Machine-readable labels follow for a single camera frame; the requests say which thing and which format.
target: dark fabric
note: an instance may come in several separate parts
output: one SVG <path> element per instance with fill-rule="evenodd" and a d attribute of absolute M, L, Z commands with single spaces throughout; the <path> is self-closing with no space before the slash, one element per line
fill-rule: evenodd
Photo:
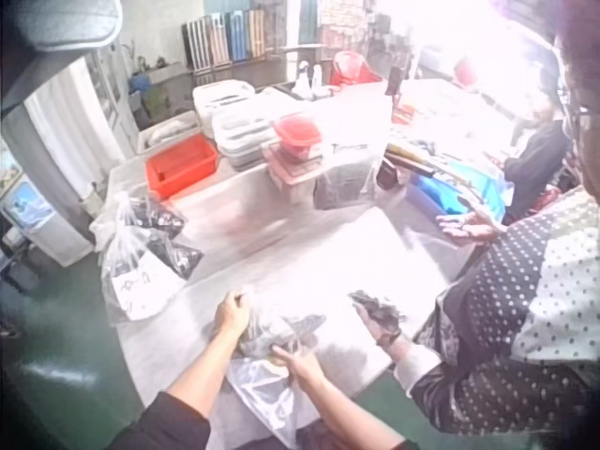
<path fill-rule="evenodd" d="M 135 424 L 121 431 L 108 450 L 202 450 L 210 424 L 181 400 L 161 392 Z"/>
<path fill-rule="evenodd" d="M 300 428 L 296 433 L 298 448 L 301 450 L 352 450 L 329 428 L 322 419 Z M 236 450 L 286 450 L 286 446 L 275 436 L 260 441 L 248 442 Z M 419 450 L 414 442 L 405 441 L 391 450 Z"/>
<path fill-rule="evenodd" d="M 506 214 L 525 217 L 563 166 L 570 145 L 563 133 L 563 121 L 555 120 L 531 136 L 519 158 L 505 161 L 504 178 L 515 183 L 513 203 L 506 208 Z"/>
<path fill-rule="evenodd" d="M 536 296 L 552 219 L 539 215 L 509 227 L 438 299 L 417 337 L 444 361 L 411 391 L 437 429 L 555 432 L 584 413 L 588 385 L 578 367 L 510 359 Z"/>
<path fill-rule="evenodd" d="M 587 395 L 570 367 L 501 357 L 473 367 L 443 363 L 412 389 L 431 424 L 456 434 L 556 431 L 581 419 Z"/>
<path fill-rule="evenodd" d="M 404 441 L 398 447 L 394 447 L 392 450 L 419 450 L 419 446 L 412 441 Z"/>

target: wrist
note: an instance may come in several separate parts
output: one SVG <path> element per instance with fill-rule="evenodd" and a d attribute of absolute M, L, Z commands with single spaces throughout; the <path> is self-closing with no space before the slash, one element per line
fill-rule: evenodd
<path fill-rule="evenodd" d="M 308 394 L 309 397 L 318 396 L 319 394 L 326 391 L 332 384 L 324 376 L 314 377 L 310 380 L 305 380 L 301 387 Z"/>
<path fill-rule="evenodd" d="M 406 339 L 404 336 L 400 336 L 395 339 L 390 345 L 385 347 L 383 350 L 387 353 L 394 363 L 398 363 L 408 353 L 413 343 Z"/>
<path fill-rule="evenodd" d="M 226 342 L 235 348 L 235 346 L 237 346 L 237 341 L 241 336 L 242 333 L 239 333 L 237 330 L 231 327 L 226 327 L 221 328 L 217 331 L 217 334 L 215 335 L 215 340 L 218 339 L 220 341 Z"/>

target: red plastic container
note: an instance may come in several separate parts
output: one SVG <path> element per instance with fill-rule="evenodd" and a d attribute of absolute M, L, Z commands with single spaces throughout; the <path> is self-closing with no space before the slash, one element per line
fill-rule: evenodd
<path fill-rule="evenodd" d="M 314 120 L 303 114 L 283 117 L 273 123 L 273 129 L 285 151 L 300 160 L 310 159 L 311 147 L 323 139 Z"/>
<path fill-rule="evenodd" d="M 202 134 L 178 142 L 146 161 L 148 186 L 161 200 L 216 171 L 217 151 Z"/>

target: floor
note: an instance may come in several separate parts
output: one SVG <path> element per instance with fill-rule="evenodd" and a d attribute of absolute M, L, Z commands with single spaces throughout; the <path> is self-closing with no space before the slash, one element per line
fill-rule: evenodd
<path fill-rule="evenodd" d="M 0 288 L 4 317 L 21 336 L 3 341 L 5 400 L 16 426 L 27 430 L 17 448 L 98 450 L 142 411 L 117 336 L 106 322 L 95 255 L 54 268 L 21 298 Z M 423 450 L 531 448 L 524 437 L 442 435 L 404 396 L 390 375 L 358 399 Z"/>
<path fill-rule="evenodd" d="M 21 332 L 2 341 L 10 381 L 3 388 L 18 393 L 15 408 L 23 409 L 17 400 L 24 400 L 66 449 L 102 448 L 143 407 L 106 321 L 96 255 L 52 268 L 24 298 L 6 285 L 0 290 L 3 317 Z"/>

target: red lid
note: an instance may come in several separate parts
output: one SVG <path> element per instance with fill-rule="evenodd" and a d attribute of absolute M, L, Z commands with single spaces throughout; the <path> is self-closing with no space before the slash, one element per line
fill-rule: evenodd
<path fill-rule="evenodd" d="M 273 124 L 273 128 L 282 141 L 294 147 L 310 147 L 322 140 L 315 122 L 301 114 L 283 117 Z"/>

